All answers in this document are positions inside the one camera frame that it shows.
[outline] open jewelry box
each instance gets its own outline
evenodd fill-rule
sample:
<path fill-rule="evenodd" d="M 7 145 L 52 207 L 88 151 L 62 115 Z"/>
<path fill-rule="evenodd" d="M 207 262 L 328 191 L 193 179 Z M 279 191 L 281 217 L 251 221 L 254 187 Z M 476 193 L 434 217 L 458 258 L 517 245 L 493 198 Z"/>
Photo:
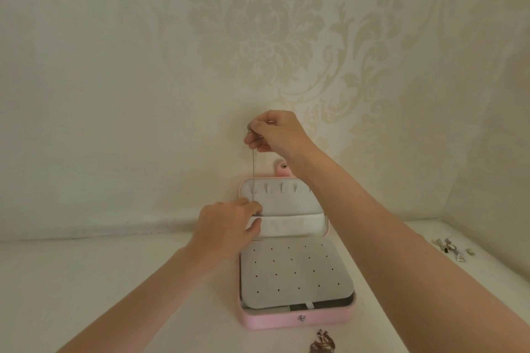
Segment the open jewelry box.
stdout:
<path fill-rule="evenodd" d="M 250 329 L 348 321 L 354 284 L 325 237 L 328 219 L 285 162 L 276 175 L 248 179 L 240 187 L 240 196 L 263 207 L 261 233 L 240 255 L 240 320 Z"/>

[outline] floral wallpaper pattern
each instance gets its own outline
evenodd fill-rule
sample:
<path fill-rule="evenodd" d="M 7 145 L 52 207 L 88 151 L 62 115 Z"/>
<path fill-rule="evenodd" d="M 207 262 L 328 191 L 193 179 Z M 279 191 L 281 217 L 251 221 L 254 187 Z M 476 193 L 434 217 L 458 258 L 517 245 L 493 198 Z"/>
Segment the floral wallpaper pattern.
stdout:
<path fill-rule="evenodd" d="M 294 110 L 401 218 L 440 216 L 530 2 L 2 5 L 0 237 L 16 239 L 192 224 L 250 174 L 241 136 L 266 109 Z"/>

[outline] person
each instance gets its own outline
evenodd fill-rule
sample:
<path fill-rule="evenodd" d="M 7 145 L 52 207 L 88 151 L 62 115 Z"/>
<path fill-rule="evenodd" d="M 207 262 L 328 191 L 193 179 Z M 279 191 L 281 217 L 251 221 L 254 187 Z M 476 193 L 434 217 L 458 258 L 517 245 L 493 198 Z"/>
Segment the person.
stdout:
<path fill-rule="evenodd" d="M 530 352 L 530 327 L 375 201 L 294 113 L 268 111 L 248 128 L 251 149 L 276 152 L 313 190 L 410 352 Z M 205 206 L 189 243 L 59 352 L 143 351 L 193 289 L 260 233 L 259 218 L 245 227 L 261 209 L 244 198 Z"/>

